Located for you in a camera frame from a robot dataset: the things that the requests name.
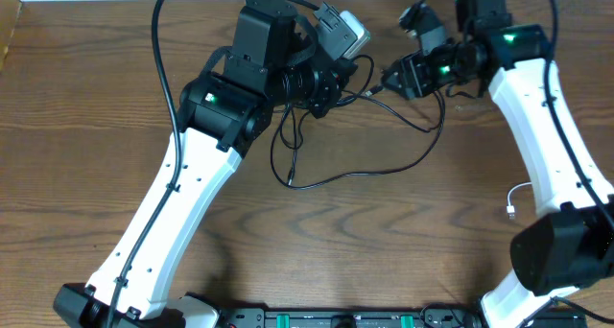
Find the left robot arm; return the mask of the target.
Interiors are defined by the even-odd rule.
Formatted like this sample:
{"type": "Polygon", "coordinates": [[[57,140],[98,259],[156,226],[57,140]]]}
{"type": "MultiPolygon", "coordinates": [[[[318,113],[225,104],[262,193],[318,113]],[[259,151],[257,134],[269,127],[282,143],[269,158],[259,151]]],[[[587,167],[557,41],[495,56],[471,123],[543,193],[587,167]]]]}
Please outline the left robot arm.
{"type": "Polygon", "coordinates": [[[303,105],[323,117],[369,41],[351,12],[330,5],[301,15],[284,0],[247,0],[233,43],[183,89],[159,172],[117,246],[87,282],[54,301],[71,327],[213,327],[219,312],[169,291],[205,211],[236,172],[274,109],[303,105]]]}

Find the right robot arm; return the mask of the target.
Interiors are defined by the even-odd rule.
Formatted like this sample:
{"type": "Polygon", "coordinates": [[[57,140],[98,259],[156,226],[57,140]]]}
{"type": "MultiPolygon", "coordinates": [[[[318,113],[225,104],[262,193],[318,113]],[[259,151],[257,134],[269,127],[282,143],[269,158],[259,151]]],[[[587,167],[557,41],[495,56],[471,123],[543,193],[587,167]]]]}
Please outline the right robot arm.
{"type": "Polygon", "coordinates": [[[455,0],[461,40],[418,1],[400,16],[418,50],[395,61],[382,85],[406,99],[477,81],[512,131],[537,220],[510,243],[510,273],[480,302],[487,327],[529,327],[547,308],[613,274],[613,187],[587,150],[555,64],[556,32],[517,25],[506,0],[455,0]]]}

